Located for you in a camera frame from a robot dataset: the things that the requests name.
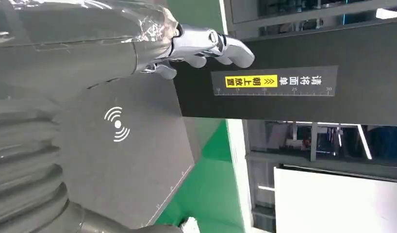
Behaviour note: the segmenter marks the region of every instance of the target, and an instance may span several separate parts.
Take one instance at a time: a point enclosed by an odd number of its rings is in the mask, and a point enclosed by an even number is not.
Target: metallic robot arm
[[[0,0],[0,233],[133,232],[68,200],[60,148],[52,142],[58,103],[140,71],[171,79],[176,71],[169,61],[202,67],[206,57],[240,67],[254,60],[240,41],[179,24],[160,6]]]
[[[167,54],[148,64],[144,73],[157,72],[166,79],[172,79],[177,72],[168,61],[186,61],[192,67],[205,66],[207,57],[214,57],[220,63],[235,63],[242,68],[249,67],[254,61],[254,54],[241,41],[217,33],[213,29],[196,28],[179,24],[177,35],[172,38],[171,49]]]

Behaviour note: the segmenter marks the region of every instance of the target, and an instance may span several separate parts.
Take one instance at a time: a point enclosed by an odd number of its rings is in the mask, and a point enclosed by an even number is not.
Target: plastic wrap
[[[0,0],[0,47],[170,41],[177,21],[159,5],[119,0]]]

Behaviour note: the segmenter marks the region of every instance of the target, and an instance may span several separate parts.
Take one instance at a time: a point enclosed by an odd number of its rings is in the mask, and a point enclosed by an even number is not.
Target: black panel
[[[397,125],[397,22],[247,42],[248,69],[338,65],[335,97],[215,96],[211,71],[238,70],[211,59],[175,64],[182,114],[269,120]]]

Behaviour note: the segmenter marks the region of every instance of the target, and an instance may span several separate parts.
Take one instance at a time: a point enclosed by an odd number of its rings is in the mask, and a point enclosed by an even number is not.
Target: robotic hand
[[[254,54],[240,40],[213,29],[179,24],[171,47],[141,72],[158,73],[166,79],[173,79],[177,71],[169,61],[185,61],[192,67],[201,68],[206,65],[207,57],[214,57],[225,65],[234,63],[242,68],[249,67],[254,61]]]

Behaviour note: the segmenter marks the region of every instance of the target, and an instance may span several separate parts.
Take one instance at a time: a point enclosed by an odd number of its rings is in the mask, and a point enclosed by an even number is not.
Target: gray flat surface
[[[122,142],[103,119],[115,106],[131,130]],[[174,84],[158,76],[86,90],[56,119],[70,199],[130,228],[154,223],[193,167]]]

